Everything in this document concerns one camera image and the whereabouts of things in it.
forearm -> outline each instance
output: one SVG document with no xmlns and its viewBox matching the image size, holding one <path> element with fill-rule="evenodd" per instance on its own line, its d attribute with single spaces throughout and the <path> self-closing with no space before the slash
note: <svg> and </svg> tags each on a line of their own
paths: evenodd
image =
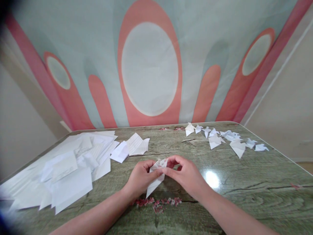
<svg viewBox="0 0 313 235">
<path fill-rule="evenodd" d="M 277 234 L 212 189 L 205 191 L 201 204 L 226 234 Z"/>
<path fill-rule="evenodd" d="M 132 201 L 133 197 L 122 189 L 94 208 L 59 227 L 51 235 L 104 234 L 123 214 Z"/>
</svg>

left hand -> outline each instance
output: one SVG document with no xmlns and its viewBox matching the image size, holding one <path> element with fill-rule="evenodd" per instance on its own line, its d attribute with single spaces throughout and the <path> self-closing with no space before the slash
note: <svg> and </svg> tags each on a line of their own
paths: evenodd
<svg viewBox="0 0 313 235">
<path fill-rule="evenodd" d="M 163 174 L 162 168 L 149 173 L 150 167 L 155 164 L 153 160 L 146 160 L 138 162 L 134 167 L 130 177 L 125 184 L 123 190 L 132 197 L 132 199 L 138 198 L 143 194 L 148 186 Z"/>
</svg>

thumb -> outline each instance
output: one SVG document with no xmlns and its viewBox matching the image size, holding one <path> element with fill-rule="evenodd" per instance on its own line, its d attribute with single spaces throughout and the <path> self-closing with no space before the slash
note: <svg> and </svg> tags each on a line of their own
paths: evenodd
<svg viewBox="0 0 313 235">
<path fill-rule="evenodd" d="M 154 172 L 149 173 L 149 178 L 150 181 L 153 181 L 155 179 L 157 179 L 158 177 L 160 177 L 163 174 L 162 169 L 156 169 Z"/>
<path fill-rule="evenodd" d="M 176 180 L 177 182 L 179 181 L 178 172 L 176 170 L 166 167 L 166 168 L 163 168 L 163 173 L 171 177 L 172 179 Z"/>
</svg>

wooden table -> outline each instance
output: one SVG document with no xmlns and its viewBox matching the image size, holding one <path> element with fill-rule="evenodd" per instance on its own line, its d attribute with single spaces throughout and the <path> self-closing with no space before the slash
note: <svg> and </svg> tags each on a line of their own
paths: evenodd
<svg viewBox="0 0 313 235">
<path fill-rule="evenodd" d="M 244 140 L 251 138 L 264 143 L 234 122 L 208 122 L 201 125 L 216 128 L 217 131 L 232 130 Z M 138 161 L 179 154 L 192 160 L 204 178 L 216 175 L 216 178 L 208 179 L 213 180 L 210 183 L 215 187 L 214 190 L 278 233 L 313 232 L 312 175 L 266 143 L 269 152 L 255 152 L 246 148 L 239 159 L 229 146 L 229 141 L 210 150 L 204 132 L 186 137 L 184 130 L 174 130 L 181 126 L 187 124 L 110 129 L 115 130 L 119 142 L 129 139 L 135 132 L 143 139 L 150 138 L 148 152 L 143 156 L 128 157 L 123 164 L 111 160 L 111 172 L 95 181 L 90 193 L 57 215 L 49 207 L 41 211 L 36 207 L 15 212 L 15 228 L 27 234 L 48 234 L 120 190 Z M 159 130 L 162 127 L 168 127 L 169 130 Z M 75 131 L 69 135 L 81 132 L 84 131 Z M 296 190 L 291 183 L 300 184 L 303 188 Z M 213 217 L 171 178 L 166 176 L 151 196 L 155 199 L 180 197 L 182 203 L 177 207 L 167 205 L 164 212 L 159 214 L 155 214 L 152 205 L 130 206 L 109 233 L 224 234 Z"/>
</svg>

right hand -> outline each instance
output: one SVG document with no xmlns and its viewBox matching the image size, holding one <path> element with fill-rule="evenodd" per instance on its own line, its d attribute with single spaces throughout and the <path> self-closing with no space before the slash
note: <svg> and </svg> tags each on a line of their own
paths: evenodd
<svg viewBox="0 0 313 235">
<path fill-rule="evenodd" d="M 167 159 L 167 167 L 163 168 L 163 173 L 177 181 L 190 196 L 201 203 L 208 193 L 213 189 L 207 184 L 196 165 L 179 155 L 173 155 Z"/>
</svg>

